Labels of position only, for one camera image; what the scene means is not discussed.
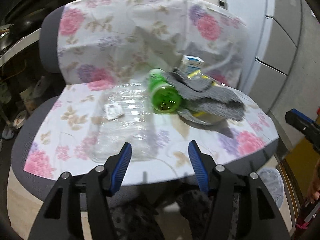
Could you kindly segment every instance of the small carton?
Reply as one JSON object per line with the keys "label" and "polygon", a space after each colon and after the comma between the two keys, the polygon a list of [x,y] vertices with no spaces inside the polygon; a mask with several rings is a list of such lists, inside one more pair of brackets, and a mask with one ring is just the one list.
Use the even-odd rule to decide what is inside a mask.
{"label": "small carton", "polygon": [[180,69],[186,74],[191,74],[196,70],[201,70],[204,66],[204,61],[199,57],[183,55]]}

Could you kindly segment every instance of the floral tablecloth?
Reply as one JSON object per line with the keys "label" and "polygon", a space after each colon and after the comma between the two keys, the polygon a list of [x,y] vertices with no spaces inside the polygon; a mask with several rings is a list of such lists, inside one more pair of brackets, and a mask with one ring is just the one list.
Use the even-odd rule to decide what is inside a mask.
{"label": "floral tablecloth", "polygon": [[[246,27],[228,11],[201,0],[78,0],[65,6],[57,53],[68,84],[41,125],[24,170],[57,179],[64,171],[87,173],[97,166],[88,151],[97,142],[95,106],[103,90],[144,80],[152,68],[171,70],[182,55],[206,62],[204,72],[235,87]],[[194,174],[188,143],[225,164],[278,138],[271,119],[248,96],[241,122],[210,130],[191,127],[177,115],[153,114],[156,149],[133,158],[123,185],[153,183]]]}

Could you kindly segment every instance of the transparent plastic container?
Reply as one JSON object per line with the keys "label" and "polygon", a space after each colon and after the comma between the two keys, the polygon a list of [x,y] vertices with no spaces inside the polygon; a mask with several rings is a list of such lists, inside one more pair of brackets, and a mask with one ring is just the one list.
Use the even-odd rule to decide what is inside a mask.
{"label": "transparent plastic container", "polygon": [[[112,103],[120,104],[124,114],[108,120],[105,105]],[[132,145],[133,161],[150,158],[152,140],[148,137],[154,134],[154,127],[145,85],[125,84],[104,91],[93,122],[96,126],[92,132],[98,125],[97,142],[89,153],[93,161],[105,162],[108,157],[118,154],[125,142]]]}

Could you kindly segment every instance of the silver bolt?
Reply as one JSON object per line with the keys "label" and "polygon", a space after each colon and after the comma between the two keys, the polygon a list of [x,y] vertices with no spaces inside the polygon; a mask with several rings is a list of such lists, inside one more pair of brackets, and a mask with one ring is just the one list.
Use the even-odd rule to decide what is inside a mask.
{"label": "silver bolt", "polygon": [[259,176],[258,176],[257,173],[251,172],[251,173],[250,173],[250,177],[251,177],[252,179],[257,179]]}
{"label": "silver bolt", "polygon": [[99,165],[95,168],[96,172],[102,172],[104,171],[104,166],[103,165]]}
{"label": "silver bolt", "polygon": [[61,178],[63,178],[63,179],[67,179],[67,178],[69,178],[69,176],[70,176],[70,173],[67,171],[61,174]]}
{"label": "silver bolt", "polygon": [[224,166],[218,164],[218,165],[216,166],[216,170],[219,171],[219,172],[222,172],[222,171],[224,171]]}

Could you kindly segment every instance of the hand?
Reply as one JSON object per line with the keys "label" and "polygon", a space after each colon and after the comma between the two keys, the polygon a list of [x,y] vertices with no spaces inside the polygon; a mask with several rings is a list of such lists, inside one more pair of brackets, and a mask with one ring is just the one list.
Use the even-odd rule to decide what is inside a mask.
{"label": "hand", "polygon": [[318,200],[320,197],[320,178],[319,178],[319,169],[320,166],[318,165],[319,161],[313,171],[312,180],[308,188],[307,198],[310,200],[311,204]]}

